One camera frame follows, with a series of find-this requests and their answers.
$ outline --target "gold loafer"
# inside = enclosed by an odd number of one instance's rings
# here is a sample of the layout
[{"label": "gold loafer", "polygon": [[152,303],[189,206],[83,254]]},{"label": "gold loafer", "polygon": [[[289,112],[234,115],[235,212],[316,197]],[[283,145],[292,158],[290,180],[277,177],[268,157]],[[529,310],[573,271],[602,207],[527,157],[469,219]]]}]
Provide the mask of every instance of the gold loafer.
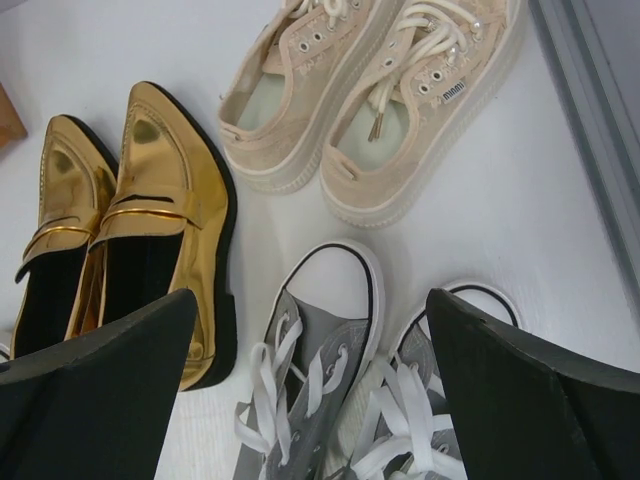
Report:
[{"label": "gold loafer", "polygon": [[105,246],[100,325],[180,288],[198,317],[181,390],[224,380],[237,351],[235,305],[226,292],[236,194],[223,157],[161,87],[129,98],[116,194],[92,248]]},{"label": "gold loafer", "polygon": [[115,192],[118,164],[80,120],[57,116],[47,128],[40,168],[39,227],[16,282],[29,273],[11,357],[96,328],[102,251],[88,253]]}]

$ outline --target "gray canvas high-top sneaker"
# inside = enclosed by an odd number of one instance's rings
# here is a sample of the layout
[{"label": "gray canvas high-top sneaker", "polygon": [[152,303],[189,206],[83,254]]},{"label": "gray canvas high-top sneaker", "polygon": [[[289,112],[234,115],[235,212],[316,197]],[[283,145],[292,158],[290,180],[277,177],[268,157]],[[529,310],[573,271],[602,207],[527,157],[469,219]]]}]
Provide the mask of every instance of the gray canvas high-top sneaker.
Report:
[{"label": "gray canvas high-top sneaker", "polygon": [[[445,289],[494,317],[521,325],[513,303],[502,292],[478,282],[456,282]],[[401,334],[388,360],[367,374],[343,418],[356,417],[369,404],[349,464],[325,480],[462,480],[466,472],[435,359],[424,305]]]},{"label": "gray canvas high-top sneaker", "polygon": [[382,274],[369,249],[337,241],[302,259],[251,354],[254,391],[236,409],[244,445],[234,480],[315,478],[338,412],[375,355],[383,316]]}]

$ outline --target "tongue label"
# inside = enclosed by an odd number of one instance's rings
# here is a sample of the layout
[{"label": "tongue label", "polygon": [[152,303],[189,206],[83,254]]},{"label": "tongue label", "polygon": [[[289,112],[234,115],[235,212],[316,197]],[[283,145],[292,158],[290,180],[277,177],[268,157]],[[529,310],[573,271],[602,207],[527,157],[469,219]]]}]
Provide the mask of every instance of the tongue label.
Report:
[{"label": "tongue label", "polygon": [[467,89],[467,86],[462,80],[460,80],[453,87],[451,87],[449,90],[447,90],[442,94],[442,100],[444,101],[445,105],[447,103],[451,103],[460,95],[462,95],[466,89]]}]

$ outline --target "lace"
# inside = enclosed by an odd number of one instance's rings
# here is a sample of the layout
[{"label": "lace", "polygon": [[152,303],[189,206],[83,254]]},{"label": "lace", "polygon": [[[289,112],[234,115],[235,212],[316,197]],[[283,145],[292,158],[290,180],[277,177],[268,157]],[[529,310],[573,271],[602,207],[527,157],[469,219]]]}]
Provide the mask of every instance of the lace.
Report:
[{"label": "lace", "polygon": [[[431,448],[435,432],[453,429],[451,416],[433,415],[417,369],[397,361],[397,371],[379,362],[386,384],[371,392],[351,469],[359,480],[384,480],[389,463],[410,453],[412,457],[403,471],[393,473],[390,480],[424,480],[430,472],[451,480],[465,480],[467,475],[460,460]],[[444,398],[442,382],[435,375],[428,388]],[[380,416],[391,436],[374,442]]]},{"label": "lace", "polygon": [[[369,141],[380,138],[382,120],[393,91],[404,73],[419,61],[449,51],[447,63],[451,66],[456,61],[458,52],[466,53],[467,39],[458,24],[443,10],[459,15],[471,24],[471,32],[475,41],[482,40],[483,24],[473,14],[450,0],[413,0],[411,6],[403,12],[403,19],[398,22],[396,30],[410,28],[425,29],[427,36],[418,41],[407,53],[402,64],[386,78],[378,82],[369,95],[369,103],[377,110],[378,115],[371,129]],[[393,65],[393,59],[385,62],[386,67]]]},{"label": "lace", "polygon": [[[286,388],[282,386],[278,393],[276,373],[283,365],[291,352],[295,350],[296,343],[303,332],[302,322],[298,320],[293,324],[287,334],[280,341],[282,328],[290,320],[288,314],[284,314],[278,320],[276,327],[275,354],[273,348],[266,343],[257,344],[251,352],[251,381],[253,383],[253,403],[256,410],[258,430],[249,428],[241,419],[250,407],[250,404],[238,403],[235,412],[235,433],[242,443],[252,450],[263,455],[268,455],[276,442],[282,450],[281,465],[289,462],[291,444],[297,441],[299,433],[292,435],[287,411]],[[346,345],[339,349],[340,358],[330,367],[332,373],[326,384],[323,385],[324,370],[320,351],[311,361],[308,378],[295,365],[290,369],[303,384],[309,382],[309,399],[307,402],[306,418],[318,411],[322,403],[322,397],[333,392],[340,383],[347,367],[348,353]],[[266,477],[264,465],[260,473],[260,479]]]},{"label": "lace", "polygon": [[[322,5],[329,15],[329,28],[333,30],[336,27],[338,18],[347,15],[347,0],[302,0],[297,10],[290,15],[291,18],[300,18],[310,13],[315,7]],[[287,6],[287,0],[282,0],[283,8]]]}]

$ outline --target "mesh sneaker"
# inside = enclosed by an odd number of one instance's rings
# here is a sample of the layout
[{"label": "mesh sneaker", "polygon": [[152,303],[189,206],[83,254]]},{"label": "mesh sneaker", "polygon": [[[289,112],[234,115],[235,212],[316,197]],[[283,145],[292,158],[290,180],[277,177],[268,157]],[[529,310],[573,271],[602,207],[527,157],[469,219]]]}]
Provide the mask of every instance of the mesh sneaker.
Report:
[{"label": "mesh sneaker", "polygon": [[236,409],[244,445],[234,480],[315,478],[338,412],[375,355],[383,315],[380,267],[366,247],[333,242],[304,257],[251,354],[253,398]]},{"label": "mesh sneaker", "polygon": [[342,102],[403,0],[284,0],[219,111],[232,167],[265,193],[311,179]]},{"label": "mesh sneaker", "polygon": [[526,0],[407,0],[324,146],[331,210],[363,228],[400,219],[493,97],[524,37]]}]

